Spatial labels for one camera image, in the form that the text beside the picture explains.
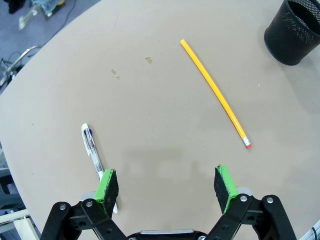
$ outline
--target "screw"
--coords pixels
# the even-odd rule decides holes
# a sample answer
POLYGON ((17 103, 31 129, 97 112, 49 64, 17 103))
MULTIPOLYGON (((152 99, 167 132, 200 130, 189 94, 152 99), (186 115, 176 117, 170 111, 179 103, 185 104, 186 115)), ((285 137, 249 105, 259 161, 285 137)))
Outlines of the screw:
POLYGON ((92 206, 92 201, 87 201, 85 205, 90 208, 92 206))
POLYGON ((67 207, 67 206, 66 206, 65 204, 61 204, 61 205, 60 205, 60 210, 63 211, 63 210, 66 209, 66 207, 67 207))
POLYGON ((246 202, 248 198, 246 196, 241 196, 240 197, 241 202, 246 202))
POLYGON ((268 204, 272 204, 272 203, 274 202, 274 199, 273 199, 272 197, 268 197, 268 198, 266 199, 266 202, 267 202, 268 204))

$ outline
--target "table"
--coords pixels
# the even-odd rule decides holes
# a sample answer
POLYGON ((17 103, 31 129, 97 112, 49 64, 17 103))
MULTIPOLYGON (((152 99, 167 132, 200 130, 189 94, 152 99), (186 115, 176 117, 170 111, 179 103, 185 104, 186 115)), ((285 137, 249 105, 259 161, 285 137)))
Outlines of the table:
MULTIPOLYGON (((52 205, 99 184, 81 137, 92 128, 117 170, 126 235, 194 228, 221 216, 214 168, 280 197, 297 237, 320 218, 320 57, 277 62, 263 35, 281 3, 103 0, 57 34, 0 97, 12 176, 43 229, 52 205), (193 48, 252 143, 247 150, 180 40, 193 48)), ((94 239, 84 232, 82 239, 94 239)), ((256 239, 242 226, 236 239, 256 239)))

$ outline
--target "pen barrel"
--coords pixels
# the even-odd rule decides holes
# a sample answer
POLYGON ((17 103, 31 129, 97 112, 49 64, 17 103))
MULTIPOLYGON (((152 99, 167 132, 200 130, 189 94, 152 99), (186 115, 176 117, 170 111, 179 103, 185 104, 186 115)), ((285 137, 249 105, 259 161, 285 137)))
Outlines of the pen barrel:
POLYGON ((96 172, 98 173, 103 171, 104 169, 102 167, 97 150, 95 148, 90 149, 90 156, 92 158, 96 172))

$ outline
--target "black mesh cup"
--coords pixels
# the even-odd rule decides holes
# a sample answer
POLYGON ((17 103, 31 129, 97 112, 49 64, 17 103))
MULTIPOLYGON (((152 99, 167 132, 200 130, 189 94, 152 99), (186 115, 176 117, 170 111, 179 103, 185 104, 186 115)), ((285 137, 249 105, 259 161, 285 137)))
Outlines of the black mesh cup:
POLYGON ((264 42, 279 62, 296 65, 320 44, 317 0, 284 0, 265 30, 264 42))

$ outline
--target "yellow pencil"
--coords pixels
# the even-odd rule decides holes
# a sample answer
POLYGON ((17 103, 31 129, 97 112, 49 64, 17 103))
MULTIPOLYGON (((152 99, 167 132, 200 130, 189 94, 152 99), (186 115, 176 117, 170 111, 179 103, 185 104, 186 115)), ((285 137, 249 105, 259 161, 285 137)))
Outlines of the yellow pencil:
POLYGON ((242 126, 240 125, 238 119, 236 118, 236 115, 234 114, 234 112, 232 111, 232 109, 230 108, 229 104, 227 103, 225 97, 222 95, 222 93, 220 92, 219 88, 217 87, 217 85, 215 84, 214 80, 210 77, 209 73, 207 72, 207 70, 205 69, 205 67, 202 65, 202 63, 199 61, 199 59, 197 58, 197 56, 195 55, 195 53, 192 51, 192 49, 189 47, 188 43, 182 39, 180 41, 181 45, 184 47, 184 49, 186 50, 186 52, 189 54, 190 58, 193 60, 193 62, 195 63, 195 65, 198 67, 198 69, 200 70, 200 72, 202 73, 202 75, 204 76, 205 80, 208 82, 208 84, 210 85, 210 87, 212 88, 213 92, 215 93, 216 97, 219 99, 220 103, 222 104, 222 106, 224 107, 224 110, 226 111, 226 113, 228 114, 229 118, 231 119, 231 121, 233 122, 233 125, 235 126, 236 130, 238 131, 240 137, 242 138, 242 141, 245 145, 245 147, 247 149, 250 149, 252 147, 252 145, 250 144, 250 141, 245 133, 245 131, 243 130, 242 126))

